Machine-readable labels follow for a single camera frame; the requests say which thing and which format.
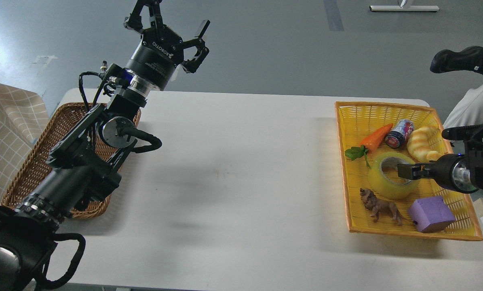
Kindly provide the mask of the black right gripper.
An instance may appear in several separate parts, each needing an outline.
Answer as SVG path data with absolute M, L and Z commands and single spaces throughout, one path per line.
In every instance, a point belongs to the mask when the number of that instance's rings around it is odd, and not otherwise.
M 479 190 L 472 183 L 465 154 L 445 154 L 426 163 L 397 164 L 398 177 L 406 180 L 434 180 L 441 188 L 471 194 Z

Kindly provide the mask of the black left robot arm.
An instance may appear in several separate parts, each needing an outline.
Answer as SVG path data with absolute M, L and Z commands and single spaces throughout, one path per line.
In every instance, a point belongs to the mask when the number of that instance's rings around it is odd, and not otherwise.
M 124 27 L 140 35 L 125 67 L 83 72 L 78 88 L 86 114 L 49 151 L 52 171 L 14 209 L 0 206 L 0 291 L 21 291 L 32 280 L 53 290 L 74 276 L 86 247 L 83 235 L 58 233 L 60 224 L 120 184 L 119 169 L 131 153 L 162 147 L 134 118 L 152 90 L 162 91 L 176 68 L 195 73 L 209 53 L 204 20 L 193 39 L 164 24 L 159 0 L 138 0 Z

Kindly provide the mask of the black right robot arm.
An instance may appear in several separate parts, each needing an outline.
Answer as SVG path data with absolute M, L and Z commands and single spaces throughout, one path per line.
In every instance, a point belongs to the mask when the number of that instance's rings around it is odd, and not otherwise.
M 464 154 L 445 154 L 427 163 L 398 164 L 398 176 L 433 179 L 441 188 L 464 194 L 483 190 L 483 124 L 444 129 L 441 136 L 463 141 Z

